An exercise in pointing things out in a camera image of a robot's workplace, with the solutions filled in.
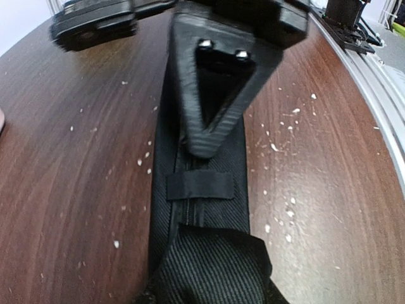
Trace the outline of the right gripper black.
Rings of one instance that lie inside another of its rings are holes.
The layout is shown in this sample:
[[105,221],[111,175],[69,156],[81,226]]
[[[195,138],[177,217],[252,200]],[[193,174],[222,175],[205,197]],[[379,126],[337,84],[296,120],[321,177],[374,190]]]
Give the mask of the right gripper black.
[[131,1],[138,19],[173,10],[170,61],[187,138],[212,158],[282,60],[305,40],[308,1]]

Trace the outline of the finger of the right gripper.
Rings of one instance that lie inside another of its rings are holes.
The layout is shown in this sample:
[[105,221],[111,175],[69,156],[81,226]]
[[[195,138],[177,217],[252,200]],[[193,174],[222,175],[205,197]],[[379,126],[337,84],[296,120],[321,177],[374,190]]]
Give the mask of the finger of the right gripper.
[[135,34],[132,1],[67,1],[49,28],[51,40],[65,51],[81,51]]

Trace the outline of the black necktie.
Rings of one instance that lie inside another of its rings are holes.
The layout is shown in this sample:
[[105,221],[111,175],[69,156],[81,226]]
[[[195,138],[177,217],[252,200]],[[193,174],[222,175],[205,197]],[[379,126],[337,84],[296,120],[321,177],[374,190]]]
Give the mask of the black necktie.
[[154,143],[149,279],[135,302],[285,303],[249,220],[243,121],[214,157],[192,156],[166,72]]

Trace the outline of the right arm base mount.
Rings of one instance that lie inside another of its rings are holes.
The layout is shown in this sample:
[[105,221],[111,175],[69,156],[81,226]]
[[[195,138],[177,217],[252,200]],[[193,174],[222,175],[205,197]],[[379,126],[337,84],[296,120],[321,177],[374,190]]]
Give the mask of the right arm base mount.
[[359,54],[373,54],[383,40],[362,18],[369,1],[328,1],[325,8],[311,6],[313,16],[343,49]]

